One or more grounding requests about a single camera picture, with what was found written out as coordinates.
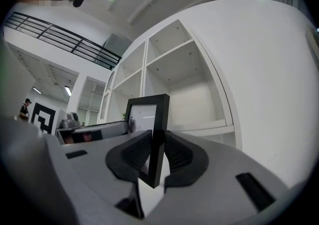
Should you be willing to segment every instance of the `white pillar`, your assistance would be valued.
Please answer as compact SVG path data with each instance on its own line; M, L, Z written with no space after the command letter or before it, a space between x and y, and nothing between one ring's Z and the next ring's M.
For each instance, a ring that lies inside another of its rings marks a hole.
M77 112L80 99L82 96L82 92L86 83L87 75L80 73L78 78L75 81L74 87L72 89L72 94L69 99L68 107L66 109L66 112Z
M90 110L90 108L89 108L88 111L86 112L85 126L88 126L88 125L89 125L90 113L91 113L91 110Z

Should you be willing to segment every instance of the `gray machine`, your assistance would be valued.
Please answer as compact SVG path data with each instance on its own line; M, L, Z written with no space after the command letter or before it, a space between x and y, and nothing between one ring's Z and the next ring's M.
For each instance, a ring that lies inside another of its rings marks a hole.
M235 148L170 131L128 133L125 124L59 129L55 137L22 121L2 120L2 161L32 203L68 225L249 224L288 192ZM101 131L102 139L64 144L64 130ZM138 178L148 157L162 150L170 169L165 195L145 217Z

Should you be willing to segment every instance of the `black metal railing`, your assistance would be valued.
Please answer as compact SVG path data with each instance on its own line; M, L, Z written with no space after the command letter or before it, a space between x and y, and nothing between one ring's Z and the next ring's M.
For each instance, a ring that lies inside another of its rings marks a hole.
M87 38L33 16L14 12L4 25L62 48L110 70L121 60L120 56Z

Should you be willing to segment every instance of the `fluorescent light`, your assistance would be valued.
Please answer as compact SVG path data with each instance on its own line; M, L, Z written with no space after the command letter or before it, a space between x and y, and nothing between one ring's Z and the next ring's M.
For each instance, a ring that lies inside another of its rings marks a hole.
M42 94L39 90L37 90L35 87L33 87L33 89L38 92L39 94Z
M70 90L70 88L67 87L67 86L65 86L64 88L65 88L66 92L68 93L68 95L71 96L71 90Z

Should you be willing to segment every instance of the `person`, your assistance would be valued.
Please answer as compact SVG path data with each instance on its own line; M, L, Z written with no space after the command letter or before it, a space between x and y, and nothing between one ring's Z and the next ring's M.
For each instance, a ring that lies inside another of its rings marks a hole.
M32 103L29 98L26 98L25 102L22 104L22 107L20 109L19 117L22 120L28 120L29 119L29 112L28 112L28 106Z

